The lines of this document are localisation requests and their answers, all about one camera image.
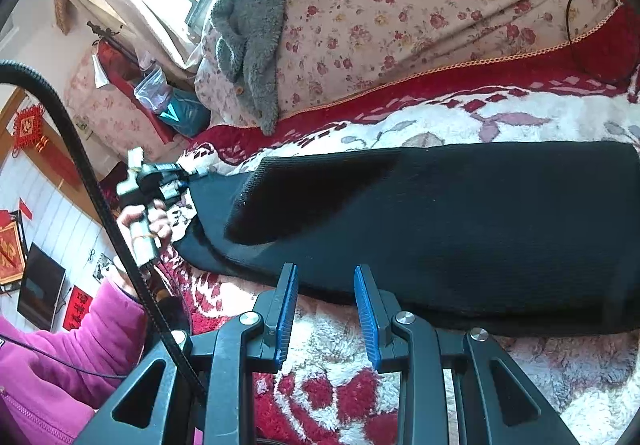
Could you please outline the person's left hand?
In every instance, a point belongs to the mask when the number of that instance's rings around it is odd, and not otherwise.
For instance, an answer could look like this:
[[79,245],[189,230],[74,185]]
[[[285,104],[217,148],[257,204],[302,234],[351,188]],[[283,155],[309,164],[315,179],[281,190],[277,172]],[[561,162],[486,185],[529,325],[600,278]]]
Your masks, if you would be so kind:
[[160,253],[166,250],[172,235],[166,210],[166,204],[160,200],[149,206],[128,205],[122,209],[116,223],[132,254],[142,241],[152,241]]

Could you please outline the pink sleeve forearm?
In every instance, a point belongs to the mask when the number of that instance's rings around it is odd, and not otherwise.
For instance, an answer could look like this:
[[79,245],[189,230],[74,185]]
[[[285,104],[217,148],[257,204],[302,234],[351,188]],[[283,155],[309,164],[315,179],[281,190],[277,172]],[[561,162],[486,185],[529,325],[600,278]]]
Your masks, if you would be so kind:
[[1,442],[70,444],[136,367],[145,311],[112,269],[77,329],[24,332],[1,321]]

